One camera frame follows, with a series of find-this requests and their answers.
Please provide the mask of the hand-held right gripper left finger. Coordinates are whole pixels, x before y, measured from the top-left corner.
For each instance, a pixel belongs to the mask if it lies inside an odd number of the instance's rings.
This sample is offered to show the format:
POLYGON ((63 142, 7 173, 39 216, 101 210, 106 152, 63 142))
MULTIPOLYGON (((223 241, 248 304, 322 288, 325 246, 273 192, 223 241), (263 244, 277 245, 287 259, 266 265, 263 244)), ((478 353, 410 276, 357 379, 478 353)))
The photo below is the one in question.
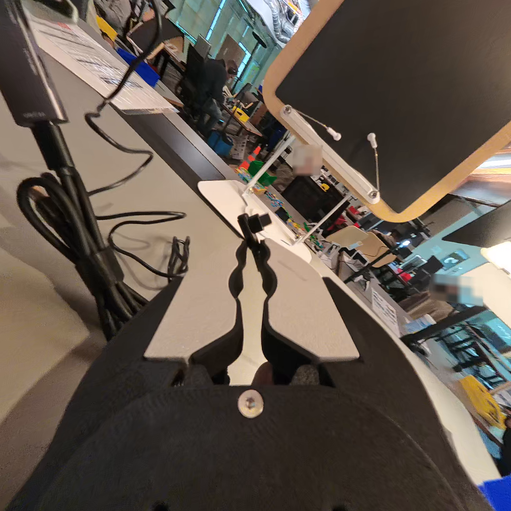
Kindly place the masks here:
POLYGON ((235 239, 191 267, 182 279, 144 357, 187 366, 201 365, 210 376, 227 370, 241 354, 246 242, 235 239))

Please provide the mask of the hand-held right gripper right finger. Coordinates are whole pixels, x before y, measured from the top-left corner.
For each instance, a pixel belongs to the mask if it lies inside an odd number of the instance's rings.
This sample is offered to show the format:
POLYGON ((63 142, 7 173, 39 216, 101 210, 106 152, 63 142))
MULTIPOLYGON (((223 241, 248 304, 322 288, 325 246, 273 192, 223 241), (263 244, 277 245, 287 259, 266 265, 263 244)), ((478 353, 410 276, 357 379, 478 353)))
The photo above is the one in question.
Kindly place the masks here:
POLYGON ((303 365, 359 359, 359 351, 319 272, 271 239, 255 253, 266 298, 261 345, 273 368, 292 378, 303 365))

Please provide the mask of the blue plastic bin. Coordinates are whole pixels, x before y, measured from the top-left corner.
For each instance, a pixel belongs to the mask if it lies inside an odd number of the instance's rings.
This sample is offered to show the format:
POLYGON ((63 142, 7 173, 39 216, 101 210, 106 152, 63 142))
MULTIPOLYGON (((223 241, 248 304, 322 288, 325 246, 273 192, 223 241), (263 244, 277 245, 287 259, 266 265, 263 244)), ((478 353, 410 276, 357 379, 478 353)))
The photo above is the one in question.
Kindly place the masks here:
POLYGON ((510 475, 485 481, 478 489, 494 510, 510 510, 510 475))

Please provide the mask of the grey usb hub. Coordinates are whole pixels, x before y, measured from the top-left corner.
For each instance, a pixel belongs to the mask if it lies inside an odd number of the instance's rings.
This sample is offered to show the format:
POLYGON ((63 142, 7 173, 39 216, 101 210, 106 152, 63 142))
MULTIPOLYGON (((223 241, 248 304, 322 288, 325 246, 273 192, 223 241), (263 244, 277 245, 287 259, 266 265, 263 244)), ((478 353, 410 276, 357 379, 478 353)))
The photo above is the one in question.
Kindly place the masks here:
POLYGON ((68 122, 21 1, 1 1, 1 93, 21 127, 68 122))

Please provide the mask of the beige chair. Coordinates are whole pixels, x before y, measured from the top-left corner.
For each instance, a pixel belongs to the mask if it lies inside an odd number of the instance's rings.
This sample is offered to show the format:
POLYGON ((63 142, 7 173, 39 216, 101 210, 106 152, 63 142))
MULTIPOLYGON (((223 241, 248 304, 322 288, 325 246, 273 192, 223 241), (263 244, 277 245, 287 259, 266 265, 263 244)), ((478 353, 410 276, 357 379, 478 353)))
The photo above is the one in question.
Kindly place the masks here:
POLYGON ((368 232, 364 240, 356 247, 356 251, 374 269, 381 269, 390 263, 397 262, 396 250, 397 244, 392 237, 374 231, 368 232))
POLYGON ((345 227, 335 233, 330 234, 325 238, 325 241, 337 245, 339 247, 348 248, 353 250, 363 244, 368 238, 369 233, 361 230, 354 225, 345 227))

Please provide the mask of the pile of toy bricks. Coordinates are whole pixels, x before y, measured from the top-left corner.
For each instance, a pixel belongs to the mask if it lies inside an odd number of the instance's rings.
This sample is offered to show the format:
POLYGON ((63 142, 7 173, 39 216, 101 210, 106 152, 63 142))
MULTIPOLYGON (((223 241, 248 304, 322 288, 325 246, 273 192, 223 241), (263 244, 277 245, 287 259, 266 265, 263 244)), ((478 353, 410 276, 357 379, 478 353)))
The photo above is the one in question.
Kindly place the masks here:
MULTIPOLYGON (((231 166, 230 168, 235 172, 237 178, 245 184, 247 184, 252 178, 247 171, 248 168, 243 166, 231 166)), ((296 220, 299 219, 296 214, 291 213, 290 206, 285 205, 280 195, 273 193, 270 188, 271 187, 263 187, 260 184, 256 184, 254 193, 261 201, 273 210, 275 215, 286 224, 286 226, 294 233, 296 238, 308 233, 305 229, 305 227, 307 227, 306 222, 297 222, 296 220)), ((326 243, 318 240, 316 234, 317 233, 312 234, 310 238, 305 240, 305 243, 315 252, 322 252, 326 249, 326 243)))

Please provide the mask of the orange traffic cone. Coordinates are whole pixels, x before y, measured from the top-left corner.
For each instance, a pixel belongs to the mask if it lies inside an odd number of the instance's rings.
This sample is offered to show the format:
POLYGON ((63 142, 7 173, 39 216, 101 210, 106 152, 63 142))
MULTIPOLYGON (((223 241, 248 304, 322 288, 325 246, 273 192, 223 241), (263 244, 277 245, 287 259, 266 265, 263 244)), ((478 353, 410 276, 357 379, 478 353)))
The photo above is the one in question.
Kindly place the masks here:
POLYGON ((252 162, 256 161, 257 160, 257 157, 259 156, 259 153, 261 151, 261 146, 260 145, 257 145, 254 150, 252 151, 252 153, 250 153, 245 159, 244 161, 238 166, 238 169, 244 169, 244 170, 247 170, 250 165, 252 164, 252 162))

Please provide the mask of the black board with wooden edge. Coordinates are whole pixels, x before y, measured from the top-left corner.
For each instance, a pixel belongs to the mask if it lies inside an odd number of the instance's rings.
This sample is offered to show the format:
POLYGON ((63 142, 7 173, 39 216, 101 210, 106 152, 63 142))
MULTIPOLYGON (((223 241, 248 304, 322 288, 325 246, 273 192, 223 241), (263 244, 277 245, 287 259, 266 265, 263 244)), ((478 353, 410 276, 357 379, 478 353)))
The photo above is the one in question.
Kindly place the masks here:
POLYGON ((264 101, 341 134, 317 134, 376 183, 380 219, 405 222, 510 142, 510 1, 320 1, 273 61, 264 101))

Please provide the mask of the small blue bin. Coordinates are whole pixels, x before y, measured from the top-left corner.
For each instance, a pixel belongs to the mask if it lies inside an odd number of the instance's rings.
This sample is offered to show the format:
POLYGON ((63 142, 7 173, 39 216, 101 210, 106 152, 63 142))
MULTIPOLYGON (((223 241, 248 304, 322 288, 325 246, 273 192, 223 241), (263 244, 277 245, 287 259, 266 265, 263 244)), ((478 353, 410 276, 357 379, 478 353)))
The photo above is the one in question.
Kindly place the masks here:
MULTIPOLYGON (((136 55, 121 47, 118 47, 116 52, 128 65, 131 65, 137 58, 136 55)), ((152 88, 156 87, 160 80, 159 74, 145 61, 137 66, 135 72, 152 88)))

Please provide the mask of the printed instruction sheet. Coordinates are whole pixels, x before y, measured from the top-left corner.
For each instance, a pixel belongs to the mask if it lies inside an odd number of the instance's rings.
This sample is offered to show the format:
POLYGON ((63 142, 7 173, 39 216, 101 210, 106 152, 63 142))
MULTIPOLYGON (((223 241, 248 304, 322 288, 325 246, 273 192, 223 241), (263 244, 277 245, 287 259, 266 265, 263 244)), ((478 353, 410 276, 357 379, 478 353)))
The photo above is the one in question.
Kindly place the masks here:
MULTIPOLYGON (((109 96, 128 69, 99 42, 76 24, 48 21, 28 15, 39 48, 84 81, 102 98, 109 96)), ((154 88, 134 73, 112 100, 112 105, 127 114, 158 114, 177 109, 154 88)))

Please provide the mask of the yellow plastic container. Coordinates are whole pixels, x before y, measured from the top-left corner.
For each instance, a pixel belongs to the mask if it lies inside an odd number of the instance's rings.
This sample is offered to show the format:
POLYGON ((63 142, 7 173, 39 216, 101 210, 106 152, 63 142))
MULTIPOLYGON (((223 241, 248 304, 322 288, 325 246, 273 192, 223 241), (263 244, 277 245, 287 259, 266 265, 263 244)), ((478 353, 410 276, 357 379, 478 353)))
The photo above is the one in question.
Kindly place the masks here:
POLYGON ((101 16, 97 15, 96 20, 101 33, 104 33, 109 39, 115 41, 118 36, 117 31, 112 28, 112 26, 107 23, 101 16))

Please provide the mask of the dark wall poster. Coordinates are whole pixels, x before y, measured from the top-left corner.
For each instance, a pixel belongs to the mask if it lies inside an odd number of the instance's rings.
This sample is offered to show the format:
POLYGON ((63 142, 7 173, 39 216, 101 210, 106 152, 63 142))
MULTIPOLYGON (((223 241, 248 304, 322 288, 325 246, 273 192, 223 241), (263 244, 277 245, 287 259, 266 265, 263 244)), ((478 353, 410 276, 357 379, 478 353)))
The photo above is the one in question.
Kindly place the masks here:
POLYGON ((464 250, 458 248, 442 258, 440 262, 442 267, 439 272, 462 274, 467 271, 467 264, 470 262, 470 256, 464 250))

